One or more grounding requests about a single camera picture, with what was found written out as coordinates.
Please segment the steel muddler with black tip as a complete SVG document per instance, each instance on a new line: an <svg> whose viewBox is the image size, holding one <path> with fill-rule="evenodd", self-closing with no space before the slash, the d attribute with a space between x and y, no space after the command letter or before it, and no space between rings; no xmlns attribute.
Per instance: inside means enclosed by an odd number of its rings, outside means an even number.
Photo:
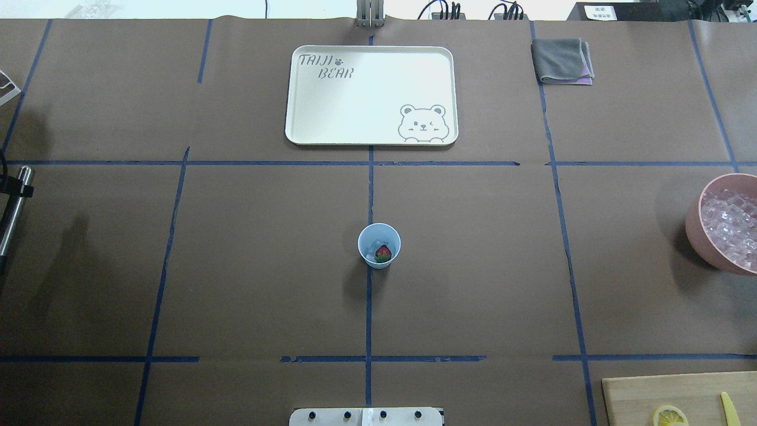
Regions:
<svg viewBox="0 0 757 426"><path fill-rule="evenodd" d="M24 183L27 183L32 186L32 180L34 177L34 170L32 167L28 165L21 166L19 169L19 172L16 175L16 178L19 178L20 180L23 180ZM8 267L8 256L9 256L9 249L12 237L14 235L15 229L17 227L17 222L19 220L19 217L21 216L22 208L24 207L26 200L29 198L21 198L21 197L14 197L9 196L8 202L5 206L5 209L3 211L2 215L2 223L1 223L1 275L6 274L6 270Z"/></svg>

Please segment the red strawberry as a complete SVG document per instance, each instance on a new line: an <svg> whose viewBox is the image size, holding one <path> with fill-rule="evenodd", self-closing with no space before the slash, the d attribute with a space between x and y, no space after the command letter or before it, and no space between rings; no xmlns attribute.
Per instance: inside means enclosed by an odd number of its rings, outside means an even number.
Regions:
<svg viewBox="0 0 757 426"><path fill-rule="evenodd" d="M374 259L375 263L387 263L389 262L393 257L392 251L390 251L390 248L387 244L382 244L378 248L376 248L374 253Z"/></svg>

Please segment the light blue plastic cup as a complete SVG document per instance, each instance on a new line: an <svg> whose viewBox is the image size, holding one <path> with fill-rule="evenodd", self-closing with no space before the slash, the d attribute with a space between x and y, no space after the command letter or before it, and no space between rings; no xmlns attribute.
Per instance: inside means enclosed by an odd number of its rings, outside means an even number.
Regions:
<svg viewBox="0 0 757 426"><path fill-rule="evenodd" d="M399 256L401 238L397 230L385 223L375 223L360 232L357 248L363 261L373 269L386 269Z"/></svg>

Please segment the pile of ice cubes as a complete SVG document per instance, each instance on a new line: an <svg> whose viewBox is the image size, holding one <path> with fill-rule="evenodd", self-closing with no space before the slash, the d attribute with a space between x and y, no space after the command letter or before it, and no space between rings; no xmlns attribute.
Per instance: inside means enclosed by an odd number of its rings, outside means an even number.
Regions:
<svg viewBox="0 0 757 426"><path fill-rule="evenodd" d="M731 262L756 270L755 198L740 192L704 192L700 208L709 239Z"/></svg>

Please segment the clear plastic bag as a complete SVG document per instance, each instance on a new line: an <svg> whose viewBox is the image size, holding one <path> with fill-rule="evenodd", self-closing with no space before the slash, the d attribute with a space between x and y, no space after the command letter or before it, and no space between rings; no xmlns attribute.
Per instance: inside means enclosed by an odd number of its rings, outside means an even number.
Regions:
<svg viewBox="0 0 757 426"><path fill-rule="evenodd" d="M114 18L121 8L114 1L77 1L76 5L65 14L65 19L102 20Z"/></svg>

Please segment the cream bear tray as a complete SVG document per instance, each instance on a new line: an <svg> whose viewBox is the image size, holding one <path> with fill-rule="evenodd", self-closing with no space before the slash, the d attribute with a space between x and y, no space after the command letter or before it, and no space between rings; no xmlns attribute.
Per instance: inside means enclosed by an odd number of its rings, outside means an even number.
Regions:
<svg viewBox="0 0 757 426"><path fill-rule="evenodd" d="M293 51L284 132L298 146L444 147L459 131L454 57L444 47Z"/></svg>

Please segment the grey folded cloth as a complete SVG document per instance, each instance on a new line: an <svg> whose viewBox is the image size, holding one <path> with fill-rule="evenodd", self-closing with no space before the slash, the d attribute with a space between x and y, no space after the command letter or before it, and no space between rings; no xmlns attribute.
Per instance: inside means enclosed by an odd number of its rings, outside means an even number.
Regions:
<svg viewBox="0 0 757 426"><path fill-rule="evenodd" d="M589 44L581 38L536 38L533 67L543 85L592 86L594 65Z"/></svg>

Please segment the black power strip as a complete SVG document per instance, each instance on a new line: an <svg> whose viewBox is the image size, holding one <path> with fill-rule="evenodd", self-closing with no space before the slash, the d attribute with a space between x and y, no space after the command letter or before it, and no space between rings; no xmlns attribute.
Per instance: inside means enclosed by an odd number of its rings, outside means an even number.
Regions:
<svg viewBox="0 0 757 426"><path fill-rule="evenodd" d="M576 2L567 21L688 21L691 10L687 1L583 1Z"/></svg>

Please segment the wooden cutting board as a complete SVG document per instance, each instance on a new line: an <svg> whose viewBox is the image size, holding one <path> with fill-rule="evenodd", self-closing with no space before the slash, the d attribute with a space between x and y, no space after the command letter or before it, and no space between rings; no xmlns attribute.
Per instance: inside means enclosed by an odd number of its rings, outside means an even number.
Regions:
<svg viewBox="0 0 757 426"><path fill-rule="evenodd" d="M722 393L727 393L743 425L756 419L755 372L721 372L602 380L607 417L611 425L652 425L654 412L672 405L691 425L727 424Z"/></svg>

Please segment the lemon slice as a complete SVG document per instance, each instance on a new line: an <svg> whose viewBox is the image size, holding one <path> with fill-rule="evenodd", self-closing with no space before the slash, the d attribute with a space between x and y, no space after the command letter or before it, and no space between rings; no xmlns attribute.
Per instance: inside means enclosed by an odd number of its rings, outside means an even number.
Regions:
<svg viewBox="0 0 757 426"><path fill-rule="evenodd" d="M652 413L653 426L689 426L690 422L682 410L673 405L660 405Z"/></svg>

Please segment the pink bowl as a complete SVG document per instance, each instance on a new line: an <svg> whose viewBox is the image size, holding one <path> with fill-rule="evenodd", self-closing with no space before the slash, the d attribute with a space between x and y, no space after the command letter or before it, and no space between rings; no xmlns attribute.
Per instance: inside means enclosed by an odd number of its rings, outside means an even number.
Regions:
<svg viewBox="0 0 757 426"><path fill-rule="evenodd" d="M690 205L685 234L714 269L755 277L755 175L725 173Z"/></svg>

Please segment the yellow knife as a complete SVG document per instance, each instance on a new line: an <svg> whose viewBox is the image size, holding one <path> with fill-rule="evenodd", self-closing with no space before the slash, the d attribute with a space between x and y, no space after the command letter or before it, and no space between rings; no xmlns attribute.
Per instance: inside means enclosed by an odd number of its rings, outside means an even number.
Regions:
<svg viewBox="0 0 757 426"><path fill-rule="evenodd" d="M727 426L741 426L740 416L728 393L721 393L721 402Z"/></svg>

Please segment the aluminium frame post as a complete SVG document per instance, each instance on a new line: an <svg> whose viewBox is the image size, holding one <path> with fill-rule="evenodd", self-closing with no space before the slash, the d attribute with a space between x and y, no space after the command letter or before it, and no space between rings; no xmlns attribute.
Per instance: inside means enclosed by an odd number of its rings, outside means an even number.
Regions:
<svg viewBox="0 0 757 426"><path fill-rule="evenodd" d="M386 23L384 0L357 0L356 26L358 28L380 28Z"/></svg>

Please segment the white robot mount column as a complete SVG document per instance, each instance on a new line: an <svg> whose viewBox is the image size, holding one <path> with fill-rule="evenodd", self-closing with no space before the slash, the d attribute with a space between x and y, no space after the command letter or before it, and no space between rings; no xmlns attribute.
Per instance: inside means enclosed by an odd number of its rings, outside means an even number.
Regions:
<svg viewBox="0 0 757 426"><path fill-rule="evenodd" d="M289 425L444 425L444 410L420 407L295 409Z"/></svg>

